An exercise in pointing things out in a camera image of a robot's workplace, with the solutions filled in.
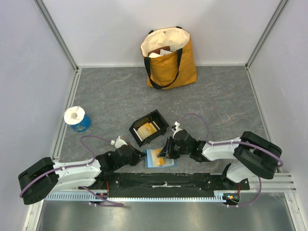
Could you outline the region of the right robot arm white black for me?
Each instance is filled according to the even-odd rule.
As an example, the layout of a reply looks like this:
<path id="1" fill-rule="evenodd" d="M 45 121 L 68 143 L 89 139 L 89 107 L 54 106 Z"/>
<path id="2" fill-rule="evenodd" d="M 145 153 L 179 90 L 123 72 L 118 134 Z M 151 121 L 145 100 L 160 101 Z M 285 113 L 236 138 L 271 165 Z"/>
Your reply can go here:
<path id="1" fill-rule="evenodd" d="M 252 176 L 271 180 L 276 169 L 283 166 L 281 148 L 250 131 L 233 140 L 214 142 L 198 141 L 187 131 L 178 129 L 167 139 L 158 157 L 178 159 L 182 155 L 189 155 L 199 163 L 234 160 L 220 176 L 221 186 L 228 190 Z"/>

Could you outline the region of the teal leather card holder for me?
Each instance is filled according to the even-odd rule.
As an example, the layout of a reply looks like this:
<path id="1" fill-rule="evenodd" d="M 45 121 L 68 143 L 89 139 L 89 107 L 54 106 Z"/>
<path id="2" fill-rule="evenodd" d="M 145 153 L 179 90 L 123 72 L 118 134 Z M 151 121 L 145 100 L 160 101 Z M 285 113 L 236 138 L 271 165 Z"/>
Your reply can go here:
<path id="1" fill-rule="evenodd" d="M 176 160 L 164 158 L 165 159 L 165 165 L 160 166 L 160 167 L 155 167 L 154 163 L 153 163 L 153 156 L 152 156 L 153 150 L 154 149 L 146 149 L 145 150 L 145 153 L 147 154 L 147 157 L 145 159 L 146 168 L 164 168 L 164 167 L 175 167 L 175 166 L 177 166 Z"/>

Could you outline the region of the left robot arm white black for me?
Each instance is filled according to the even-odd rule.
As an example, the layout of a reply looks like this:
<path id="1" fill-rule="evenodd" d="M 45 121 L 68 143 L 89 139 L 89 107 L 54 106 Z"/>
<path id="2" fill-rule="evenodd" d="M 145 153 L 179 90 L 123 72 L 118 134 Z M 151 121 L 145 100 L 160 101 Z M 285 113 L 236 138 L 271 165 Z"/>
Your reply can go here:
<path id="1" fill-rule="evenodd" d="M 19 174 L 20 198 L 32 205 L 58 191 L 82 186 L 101 189 L 115 171 L 133 167 L 145 157 L 146 153 L 127 144 L 86 161 L 56 163 L 44 157 Z"/>

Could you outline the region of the black plastic tray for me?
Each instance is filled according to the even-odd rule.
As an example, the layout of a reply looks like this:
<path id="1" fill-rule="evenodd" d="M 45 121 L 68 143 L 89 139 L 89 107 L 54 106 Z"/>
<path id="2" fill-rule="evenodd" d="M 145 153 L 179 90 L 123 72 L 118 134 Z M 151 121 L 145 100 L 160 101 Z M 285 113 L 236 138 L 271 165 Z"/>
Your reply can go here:
<path id="1" fill-rule="evenodd" d="M 158 110 L 137 119 L 130 126 L 129 131 L 139 147 L 150 144 L 152 140 L 167 132 L 169 124 Z"/>

